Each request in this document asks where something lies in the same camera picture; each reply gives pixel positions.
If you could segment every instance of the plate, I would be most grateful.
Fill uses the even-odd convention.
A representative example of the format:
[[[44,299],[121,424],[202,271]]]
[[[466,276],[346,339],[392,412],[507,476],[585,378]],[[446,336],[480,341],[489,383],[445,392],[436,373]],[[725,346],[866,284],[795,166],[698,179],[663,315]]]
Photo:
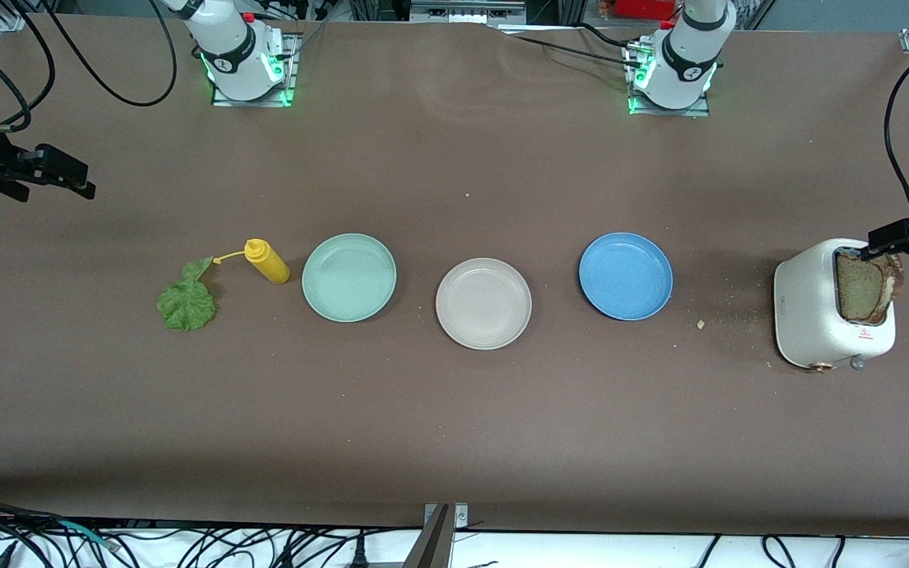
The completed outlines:
[[[304,297],[326,320],[366,320],[385,306],[397,280],[395,259],[381,241],[339,234],[322,242],[304,263]]]
[[[528,326],[531,292],[508,263],[471,259],[452,268],[440,281],[436,307],[440,326],[458,344],[500,349]]]
[[[639,234],[596,238],[581,256],[581,289],[599,312],[617,320],[654,316],[671,296],[671,266]]]

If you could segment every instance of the black cable plug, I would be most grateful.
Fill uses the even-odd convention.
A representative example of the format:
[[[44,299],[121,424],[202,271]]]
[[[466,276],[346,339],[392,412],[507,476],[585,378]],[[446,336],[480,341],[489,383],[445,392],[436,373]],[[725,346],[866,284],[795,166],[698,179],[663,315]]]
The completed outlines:
[[[371,563],[367,561],[364,532],[360,531],[360,536],[357,536],[357,550],[353,553],[353,561],[350,562],[350,568],[369,568],[369,566],[371,566]]]

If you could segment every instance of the red object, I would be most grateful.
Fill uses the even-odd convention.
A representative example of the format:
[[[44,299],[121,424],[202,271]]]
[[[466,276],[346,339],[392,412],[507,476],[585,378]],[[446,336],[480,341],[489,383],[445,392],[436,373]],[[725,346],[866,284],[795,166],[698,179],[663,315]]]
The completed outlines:
[[[675,11],[675,0],[616,0],[617,16],[666,21]]]

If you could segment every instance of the green plate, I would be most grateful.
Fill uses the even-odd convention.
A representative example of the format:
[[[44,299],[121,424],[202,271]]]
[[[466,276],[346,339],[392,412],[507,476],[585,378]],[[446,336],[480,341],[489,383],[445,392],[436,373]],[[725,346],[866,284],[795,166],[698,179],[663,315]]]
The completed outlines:
[[[360,321],[374,316],[395,291],[395,259],[381,241],[365,234],[339,234],[322,242],[304,265],[304,297],[326,320]]]

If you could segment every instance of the green leaf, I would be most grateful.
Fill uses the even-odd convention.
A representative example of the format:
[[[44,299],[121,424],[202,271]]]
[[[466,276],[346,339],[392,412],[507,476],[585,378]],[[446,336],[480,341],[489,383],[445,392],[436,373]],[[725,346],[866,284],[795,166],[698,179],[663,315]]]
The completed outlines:
[[[212,294],[198,281],[212,264],[209,258],[187,263],[181,270],[181,280],[170,284],[156,301],[156,309],[171,330],[198,330],[216,316],[216,302]]]
[[[212,264],[212,256],[207,256],[207,258],[187,263],[185,268],[181,269],[181,280],[198,280],[202,273],[205,272],[205,269],[209,268],[209,265]]]

